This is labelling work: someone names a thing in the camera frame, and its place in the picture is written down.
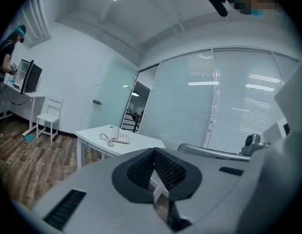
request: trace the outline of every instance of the blue object on floor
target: blue object on floor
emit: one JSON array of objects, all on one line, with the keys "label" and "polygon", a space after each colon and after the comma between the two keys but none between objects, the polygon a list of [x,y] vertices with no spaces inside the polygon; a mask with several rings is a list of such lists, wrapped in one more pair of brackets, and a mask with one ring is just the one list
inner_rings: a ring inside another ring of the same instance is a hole
[{"label": "blue object on floor", "polygon": [[26,135],[26,136],[24,136],[24,141],[26,143],[28,143],[28,142],[32,141],[34,138],[35,138],[35,136],[33,134]]}]

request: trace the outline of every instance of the white chair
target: white chair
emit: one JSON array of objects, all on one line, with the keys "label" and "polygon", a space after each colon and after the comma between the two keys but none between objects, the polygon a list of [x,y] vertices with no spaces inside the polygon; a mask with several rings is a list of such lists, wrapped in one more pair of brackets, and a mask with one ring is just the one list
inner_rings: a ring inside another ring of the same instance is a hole
[{"label": "white chair", "polygon": [[[47,98],[45,99],[45,102],[43,104],[42,108],[42,114],[37,116],[37,126],[39,125],[39,120],[43,121],[43,126],[44,129],[42,129],[40,132],[37,129],[37,138],[39,138],[39,135],[41,133],[50,135],[51,143],[55,135],[58,134],[59,126],[60,126],[60,114],[61,114],[61,109],[62,109],[62,104],[63,104],[63,99],[59,98],[54,95],[48,95]],[[49,122],[51,124],[51,129],[50,132],[45,131],[45,122]],[[58,127],[57,131],[55,134],[52,134],[52,129],[53,129],[53,123],[57,122]]]}]

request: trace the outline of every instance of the desk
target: desk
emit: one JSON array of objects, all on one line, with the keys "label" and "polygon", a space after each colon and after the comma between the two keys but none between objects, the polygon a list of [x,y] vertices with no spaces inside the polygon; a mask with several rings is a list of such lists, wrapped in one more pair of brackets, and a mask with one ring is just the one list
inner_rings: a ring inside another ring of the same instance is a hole
[{"label": "desk", "polygon": [[[13,79],[13,77],[14,76],[7,76],[6,75],[5,78],[4,78],[3,83],[8,88],[20,93],[20,89],[17,89],[16,87],[14,87],[13,83],[9,81],[11,78]],[[23,133],[23,136],[26,136],[27,134],[29,134],[32,130],[34,130],[37,127],[37,125],[33,126],[34,107],[35,107],[36,98],[42,98],[42,97],[45,97],[45,95],[42,95],[42,94],[37,93],[37,92],[24,93],[24,95],[29,97],[30,101],[32,102],[32,110],[31,110],[31,114],[30,114],[30,118],[29,118],[29,129],[26,132]],[[5,111],[5,112],[3,112],[3,117],[2,118],[6,118],[6,117],[9,117],[9,116],[11,116],[11,115],[7,115],[6,111]]]},{"label": "desk", "polygon": [[[118,142],[113,142],[114,146],[109,147],[106,141],[100,139],[100,134],[104,133],[107,136],[112,135],[112,126],[106,125],[97,128],[91,128],[81,131],[76,131],[75,135],[77,138],[77,167],[81,168],[86,164],[86,152],[85,147],[89,146],[94,150],[102,153],[102,160],[105,159],[105,155],[114,157],[122,154],[134,152],[141,149],[160,147],[166,148],[160,139],[150,138],[143,135],[138,135],[133,132],[129,132],[130,144],[123,144]],[[164,190],[164,185],[162,182],[158,183],[154,179],[151,179],[153,184],[156,185],[155,191],[153,192],[154,201],[160,197]]]}]

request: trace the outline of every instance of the telephone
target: telephone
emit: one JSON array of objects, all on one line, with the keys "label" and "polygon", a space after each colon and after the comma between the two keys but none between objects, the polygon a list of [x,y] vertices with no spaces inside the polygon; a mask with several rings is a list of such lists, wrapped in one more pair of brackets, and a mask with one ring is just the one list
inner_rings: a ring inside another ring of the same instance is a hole
[{"label": "telephone", "polygon": [[114,127],[112,136],[110,138],[106,134],[100,134],[100,139],[105,140],[106,144],[110,147],[114,146],[114,144],[111,143],[112,141],[129,144],[129,132],[127,130]]}]

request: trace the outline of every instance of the ceiling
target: ceiling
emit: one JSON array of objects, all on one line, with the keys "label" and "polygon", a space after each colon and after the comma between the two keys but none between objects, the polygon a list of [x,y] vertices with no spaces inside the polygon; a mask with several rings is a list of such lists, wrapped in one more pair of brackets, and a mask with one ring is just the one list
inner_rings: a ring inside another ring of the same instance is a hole
[{"label": "ceiling", "polygon": [[[222,18],[208,0],[69,0],[68,12],[57,22],[80,30],[111,47],[138,65],[150,47],[167,37],[182,38],[194,27],[228,20],[253,20],[226,3]],[[256,18],[284,24],[283,15]]]}]

